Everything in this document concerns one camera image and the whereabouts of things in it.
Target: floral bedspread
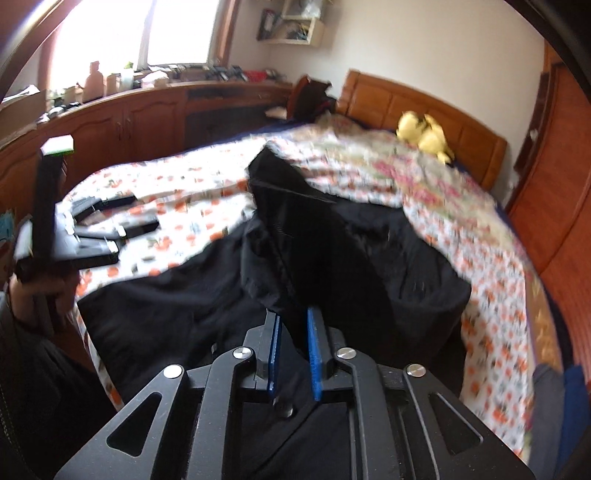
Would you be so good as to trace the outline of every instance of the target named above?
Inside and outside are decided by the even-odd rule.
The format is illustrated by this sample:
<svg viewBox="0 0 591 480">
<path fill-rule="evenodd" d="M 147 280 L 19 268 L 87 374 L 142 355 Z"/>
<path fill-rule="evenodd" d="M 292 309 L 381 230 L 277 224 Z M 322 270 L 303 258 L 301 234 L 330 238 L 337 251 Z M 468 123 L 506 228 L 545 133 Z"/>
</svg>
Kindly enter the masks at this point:
<svg viewBox="0 0 591 480">
<path fill-rule="evenodd" d="M 161 228 L 133 239 L 113 267 L 83 272 L 82 297 L 102 285 L 156 275 L 199 253 L 254 211 L 245 168 L 266 142 L 301 169 L 315 188 L 352 199 L 402 207 L 419 235 L 472 284 L 462 316 L 467 357 L 462 401 L 524 461 L 538 363 L 561 371 L 556 332 L 541 283 L 524 250 L 500 220 L 493 199 L 465 174 L 400 143 L 326 115 L 317 124 L 224 145 L 101 170 L 62 202 L 133 192 L 140 205 L 108 218 L 157 213 Z M 99 378 L 117 395 L 77 309 L 74 317 Z"/>
</svg>

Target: yellow plush toy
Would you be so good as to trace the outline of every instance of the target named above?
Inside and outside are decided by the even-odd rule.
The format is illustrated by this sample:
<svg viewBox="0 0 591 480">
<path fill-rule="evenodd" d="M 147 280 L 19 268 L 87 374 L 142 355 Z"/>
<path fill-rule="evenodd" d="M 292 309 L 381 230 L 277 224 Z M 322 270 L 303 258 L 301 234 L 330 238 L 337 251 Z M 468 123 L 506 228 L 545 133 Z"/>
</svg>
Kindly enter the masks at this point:
<svg viewBox="0 0 591 480">
<path fill-rule="evenodd" d="M 435 155 L 442 163 L 451 163 L 453 152 L 447 146 L 443 128 L 431 115 L 405 112 L 398 122 L 396 135 L 419 150 Z"/>
</svg>

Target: wooden wardrobe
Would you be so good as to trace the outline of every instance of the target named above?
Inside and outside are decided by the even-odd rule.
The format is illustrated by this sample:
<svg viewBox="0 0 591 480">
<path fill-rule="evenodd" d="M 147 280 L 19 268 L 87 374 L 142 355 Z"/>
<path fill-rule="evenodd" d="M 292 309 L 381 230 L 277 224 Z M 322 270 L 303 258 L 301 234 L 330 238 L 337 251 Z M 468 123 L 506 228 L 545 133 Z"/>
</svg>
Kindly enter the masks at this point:
<svg viewBox="0 0 591 480">
<path fill-rule="evenodd" d="M 509 217 L 591 380 L 591 103 L 563 63 L 542 77 Z"/>
</svg>

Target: wooden headboard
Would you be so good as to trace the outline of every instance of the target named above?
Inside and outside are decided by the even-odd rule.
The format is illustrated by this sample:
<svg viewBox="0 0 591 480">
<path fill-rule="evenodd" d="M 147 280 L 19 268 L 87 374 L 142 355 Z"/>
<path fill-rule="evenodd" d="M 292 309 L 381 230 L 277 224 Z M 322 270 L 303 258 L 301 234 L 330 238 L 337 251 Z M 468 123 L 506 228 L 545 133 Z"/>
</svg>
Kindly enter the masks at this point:
<svg viewBox="0 0 591 480">
<path fill-rule="evenodd" d="M 402 113 L 428 113 L 443 127 L 456 158 L 484 190 L 501 170 L 507 141 L 478 120 L 406 85 L 350 70 L 336 112 L 365 126 L 395 131 Z"/>
</svg>

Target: wardrobe door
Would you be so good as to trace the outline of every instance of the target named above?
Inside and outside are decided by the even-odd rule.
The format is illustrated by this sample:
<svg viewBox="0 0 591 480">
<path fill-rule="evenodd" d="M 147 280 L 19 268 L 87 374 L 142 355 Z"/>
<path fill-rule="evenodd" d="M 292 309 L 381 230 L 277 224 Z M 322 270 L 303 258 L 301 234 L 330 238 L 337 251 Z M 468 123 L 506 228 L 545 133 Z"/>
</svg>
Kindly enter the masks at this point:
<svg viewBox="0 0 591 480">
<path fill-rule="evenodd" d="M 568 69 L 554 68 L 550 117 L 540 133 L 537 158 L 509 211 L 540 274 L 577 221 L 591 173 L 591 105 Z"/>
</svg>

